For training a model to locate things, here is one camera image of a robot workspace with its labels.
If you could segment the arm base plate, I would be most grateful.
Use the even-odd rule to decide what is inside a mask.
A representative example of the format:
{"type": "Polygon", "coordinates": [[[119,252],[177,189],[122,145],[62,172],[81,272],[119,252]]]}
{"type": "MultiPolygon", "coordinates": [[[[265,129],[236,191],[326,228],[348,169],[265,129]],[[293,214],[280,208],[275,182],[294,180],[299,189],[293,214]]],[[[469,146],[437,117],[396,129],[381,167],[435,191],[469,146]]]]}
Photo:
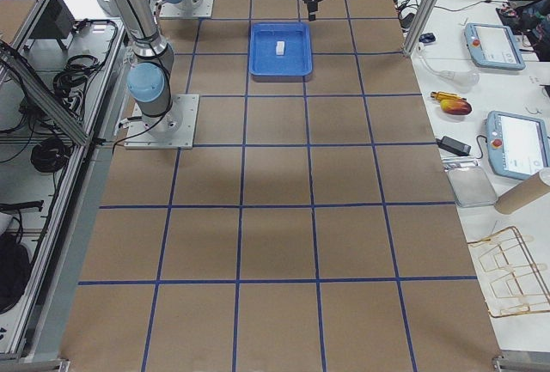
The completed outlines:
{"type": "Polygon", "coordinates": [[[145,117],[131,122],[130,137],[123,142],[126,149],[191,149],[199,111],[199,95],[172,95],[172,108],[150,131],[155,121],[145,117]]]}
{"type": "Polygon", "coordinates": [[[162,0],[161,19],[211,18],[214,0],[162,0]]]}

